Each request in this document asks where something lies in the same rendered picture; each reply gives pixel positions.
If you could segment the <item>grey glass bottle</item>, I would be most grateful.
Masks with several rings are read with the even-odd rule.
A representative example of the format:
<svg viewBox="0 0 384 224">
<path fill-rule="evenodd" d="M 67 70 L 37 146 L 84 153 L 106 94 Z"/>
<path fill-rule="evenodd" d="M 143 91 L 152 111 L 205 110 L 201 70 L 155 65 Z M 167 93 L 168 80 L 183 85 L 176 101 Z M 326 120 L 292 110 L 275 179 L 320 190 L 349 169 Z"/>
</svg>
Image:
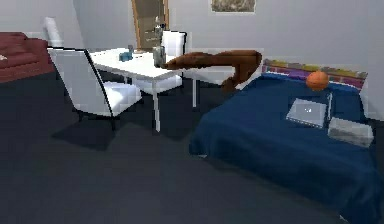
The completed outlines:
<svg viewBox="0 0 384 224">
<path fill-rule="evenodd" d="M 155 46 L 153 48 L 154 66 L 161 68 L 166 63 L 166 53 L 164 46 Z"/>
</svg>

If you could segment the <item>white table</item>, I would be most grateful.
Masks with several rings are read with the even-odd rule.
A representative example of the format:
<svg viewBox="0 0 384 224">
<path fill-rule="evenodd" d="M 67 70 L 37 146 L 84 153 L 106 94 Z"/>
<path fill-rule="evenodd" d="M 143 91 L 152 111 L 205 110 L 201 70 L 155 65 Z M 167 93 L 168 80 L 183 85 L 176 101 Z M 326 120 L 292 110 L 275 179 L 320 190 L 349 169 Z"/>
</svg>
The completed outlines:
<svg viewBox="0 0 384 224">
<path fill-rule="evenodd" d="M 133 53 L 132 59 L 120 61 L 120 55 L 126 48 L 115 48 L 91 53 L 97 69 L 121 75 L 124 81 L 131 79 L 134 85 L 152 96 L 155 129 L 160 131 L 160 110 L 158 95 L 162 92 L 180 87 L 183 84 L 181 70 L 167 70 L 154 66 L 153 54 Z"/>
</svg>

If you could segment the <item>white chair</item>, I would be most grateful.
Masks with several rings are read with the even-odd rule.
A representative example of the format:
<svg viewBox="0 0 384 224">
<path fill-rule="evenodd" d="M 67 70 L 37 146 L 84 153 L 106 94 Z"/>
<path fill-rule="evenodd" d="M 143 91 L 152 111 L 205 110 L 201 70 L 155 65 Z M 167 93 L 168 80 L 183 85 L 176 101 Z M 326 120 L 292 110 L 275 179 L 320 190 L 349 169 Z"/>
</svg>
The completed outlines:
<svg viewBox="0 0 384 224">
<path fill-rule="evenodd" d="M 47 51 L 79 120 L 84 115 L 107 118 L 115 130 L 119 115 L 142 100 L 135 85 L 104 82 L 86 49 L 48 47 Z"/>
<path fill-rule="evenodd" d="M 171 59 L 183 55 L 185 53 L 185 43 L 185 32 L 164 31 L 161 45 L 165 48 L 166 61 L 169 62 Z M 162 93 L 180 87 L 183 83 L 181 75 L 182 72 L 178 71 L 174 76 L 157 81 L 155 85 L 152 85 L 151 81 L 144 79 L 135 79 L 132 83 L 147 94 L 152 94 L 153 91 Z"/>
</svg>

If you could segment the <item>blue bed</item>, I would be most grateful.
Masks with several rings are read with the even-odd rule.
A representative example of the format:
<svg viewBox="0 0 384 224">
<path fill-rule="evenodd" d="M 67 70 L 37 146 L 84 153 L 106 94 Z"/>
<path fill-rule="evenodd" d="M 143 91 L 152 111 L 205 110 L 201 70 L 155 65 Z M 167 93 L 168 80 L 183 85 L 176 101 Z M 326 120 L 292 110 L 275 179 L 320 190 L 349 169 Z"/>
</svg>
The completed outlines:
<svg viewBox="0 0 384 224">
<path fill-rule="evenodd" d="M 325 128 L 287 119 L 293 102 L 328 104 L 334 117 L 363 122 L 356 88 L 315 92 L 302 80 L 265 73 L 204 114 L 189 151 L 252 171 L 336 210 L 349 224 L 379 224 L 384 182 L 374 147 L 332 139 Z"/>
</svg>

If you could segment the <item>wooden framed mirror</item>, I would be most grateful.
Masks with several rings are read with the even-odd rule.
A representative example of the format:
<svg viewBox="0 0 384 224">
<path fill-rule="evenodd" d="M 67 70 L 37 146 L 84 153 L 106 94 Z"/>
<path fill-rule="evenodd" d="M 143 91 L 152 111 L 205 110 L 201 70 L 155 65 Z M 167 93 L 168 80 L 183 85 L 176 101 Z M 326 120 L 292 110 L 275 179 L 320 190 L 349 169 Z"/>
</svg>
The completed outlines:
<svg viewBox="0 0 384 224">
<path fill-rule="evenodd" d="M 169 0 L 131 0 L 137 48 L 151 51 L 159 43 L 154 33 L 156 20 L 169 27 Z"/>
</svg>

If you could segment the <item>grey laptop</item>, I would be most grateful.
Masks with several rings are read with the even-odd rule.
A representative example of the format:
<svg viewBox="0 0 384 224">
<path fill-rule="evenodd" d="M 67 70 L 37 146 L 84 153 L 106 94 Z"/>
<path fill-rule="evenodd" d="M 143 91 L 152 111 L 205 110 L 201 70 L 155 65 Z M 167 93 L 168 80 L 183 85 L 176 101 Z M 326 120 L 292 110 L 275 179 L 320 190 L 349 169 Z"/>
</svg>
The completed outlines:
<svg viewBox="0 0 384 224">
<path fill-rule="evenodd" d="M 313 100 L 296 98 L 286 115 L 286 119 L 322 129 L 332 118 L 332 100 L 332 93 Z"/>
</svg>

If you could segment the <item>orange ball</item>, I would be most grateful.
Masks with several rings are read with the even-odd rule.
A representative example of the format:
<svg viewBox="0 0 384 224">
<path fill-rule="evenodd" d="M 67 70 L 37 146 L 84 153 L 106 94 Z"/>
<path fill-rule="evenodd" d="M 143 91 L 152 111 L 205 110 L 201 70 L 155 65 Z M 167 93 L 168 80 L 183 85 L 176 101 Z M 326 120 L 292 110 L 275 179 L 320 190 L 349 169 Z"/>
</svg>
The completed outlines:
<svg viewBox="0 0 384 224">
<path fill-rule="evenodd" d="M 329 84 L 329 77 L 325 72 L 315 71 L 306 78 L 306 86 L 313 91 L 321 91 Z"/>
</svg>

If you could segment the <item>colourful striped pillow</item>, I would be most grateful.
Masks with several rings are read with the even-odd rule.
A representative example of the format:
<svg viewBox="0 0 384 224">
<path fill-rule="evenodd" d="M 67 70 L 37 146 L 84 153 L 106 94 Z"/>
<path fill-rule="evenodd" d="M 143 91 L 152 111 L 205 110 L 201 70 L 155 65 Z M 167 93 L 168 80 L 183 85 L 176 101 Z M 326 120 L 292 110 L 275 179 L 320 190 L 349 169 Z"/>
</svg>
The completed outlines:
<svg viewBox="0 0 384 224">
<path fill-rule="evenodd" d="M 331 83 L 340 83 L 357 89 L 363 87 L 368 77 L 367 72 L 269 59 L 263 61 L 262 71 L 282 74 L 301 80 L 306 80 L 308 76 L 313 76 L 314 80 L 328 80 Z"/>
</svg>

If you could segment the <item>grey box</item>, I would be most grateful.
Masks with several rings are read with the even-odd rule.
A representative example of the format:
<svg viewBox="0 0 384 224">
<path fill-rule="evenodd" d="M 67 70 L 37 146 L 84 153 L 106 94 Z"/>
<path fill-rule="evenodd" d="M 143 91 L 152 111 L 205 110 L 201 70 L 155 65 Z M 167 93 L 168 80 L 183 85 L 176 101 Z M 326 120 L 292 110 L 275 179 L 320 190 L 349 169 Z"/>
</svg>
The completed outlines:
<svg viewBox="0 0 384 224">
<path fill-rule="evenodd" d="M 369 148 L 373 139 L 373 130 L 370 125 L 333 117 L 328 126 L 330 138 L 347 142 L 353 145 Z"/>
</svg>

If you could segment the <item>dark red sofa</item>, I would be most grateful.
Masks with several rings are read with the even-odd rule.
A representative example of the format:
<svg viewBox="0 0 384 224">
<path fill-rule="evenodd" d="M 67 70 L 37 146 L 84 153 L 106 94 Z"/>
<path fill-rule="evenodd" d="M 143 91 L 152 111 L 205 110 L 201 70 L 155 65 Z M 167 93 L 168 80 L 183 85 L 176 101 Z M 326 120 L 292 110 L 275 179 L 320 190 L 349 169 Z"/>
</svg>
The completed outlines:
<svg viewBox="0 0 384 224">
<path fill-rule="evenodd" d="M 48 42 L 22 32 L 0 32 L 0 83 L 54 71 Z"/>
</svg>

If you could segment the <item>framed wall picture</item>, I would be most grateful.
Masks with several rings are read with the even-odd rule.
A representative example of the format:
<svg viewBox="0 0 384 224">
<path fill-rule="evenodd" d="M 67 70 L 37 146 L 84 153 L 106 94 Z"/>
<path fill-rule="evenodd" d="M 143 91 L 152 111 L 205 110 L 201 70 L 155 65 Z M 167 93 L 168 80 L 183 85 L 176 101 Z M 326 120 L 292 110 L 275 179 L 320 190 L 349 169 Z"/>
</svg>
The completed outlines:
<svg viewBox="0 0 384 224">
<path fill-rule="evenodd" d="M 254 13 L 257 0 L 211 0 L 211 9 L 219 13 Z"/>
</svg>

